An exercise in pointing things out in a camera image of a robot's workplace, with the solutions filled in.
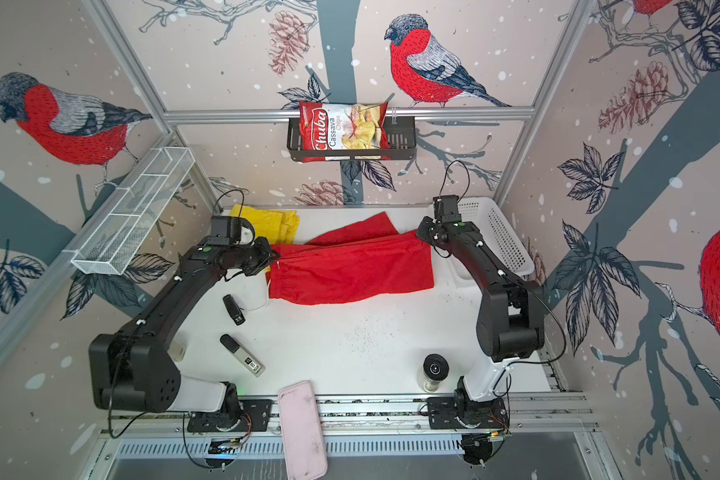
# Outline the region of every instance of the white plastic basket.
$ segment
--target white plastic basket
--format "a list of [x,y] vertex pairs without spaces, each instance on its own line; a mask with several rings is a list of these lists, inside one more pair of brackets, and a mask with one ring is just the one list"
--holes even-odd
[[122,275],[195,163],[189,148],[164,147],[150,154],[136,181],[117,188],[125,194],[72,259],[84,274]]
[[[430,215],[434,211],[429,206]],[[534,272],[534,262],[523,248],[520,238],[512,229],[507,217],[499,206],[486,197],[464,198],[458,203],[461,219],[472,222],[482,234],[485,244],[505,264],[509,270],[523,276]],[[474,280],[464,265],[455,257],[448,259],[454,274],[456,286],[473,286]]]

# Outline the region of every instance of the black remote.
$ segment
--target black remote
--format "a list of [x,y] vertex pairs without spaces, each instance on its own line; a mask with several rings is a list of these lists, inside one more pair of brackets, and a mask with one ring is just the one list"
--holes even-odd
[[233,299],[231,295],[224,295],[222,300],[224,300],[226,311],[230,314],[235,325],[242,325],[242,323],[246,321],[246,318],[242,316],[240,307],[235,303],[235,299]]

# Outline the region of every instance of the black basket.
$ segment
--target black basket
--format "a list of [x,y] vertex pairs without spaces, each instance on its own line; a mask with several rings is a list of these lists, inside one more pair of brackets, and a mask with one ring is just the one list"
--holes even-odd
[[302,150],[302,134],[298,129],[298,118],[288,121],[288,150],[291,160],[301,162],[305,158],[341,157],[332,160],[412,160],[416,158],[416,129],[414,117],[397,117],[393,123],[384,120],[389,148],[368,150]]

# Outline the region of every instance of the yellow cloth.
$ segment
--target yellow cloth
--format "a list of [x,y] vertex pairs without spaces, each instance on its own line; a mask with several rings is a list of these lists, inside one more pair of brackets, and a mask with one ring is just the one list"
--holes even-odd
[[[232,207],[230,216],[237,216],[240,206]],[[292,244],[298,229],[298,216],[293,210],[258,210],[250,206],[242,208],[242,217],[256,229],[256,236],[264,236],[269,243]]]

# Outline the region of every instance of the pink rectangular object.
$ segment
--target pink rectangular object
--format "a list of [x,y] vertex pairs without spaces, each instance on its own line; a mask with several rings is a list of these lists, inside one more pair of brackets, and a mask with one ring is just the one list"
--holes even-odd
[[313,480],[328,471],[326,443],[312,384],[297,383],[277,396],[288,480]]

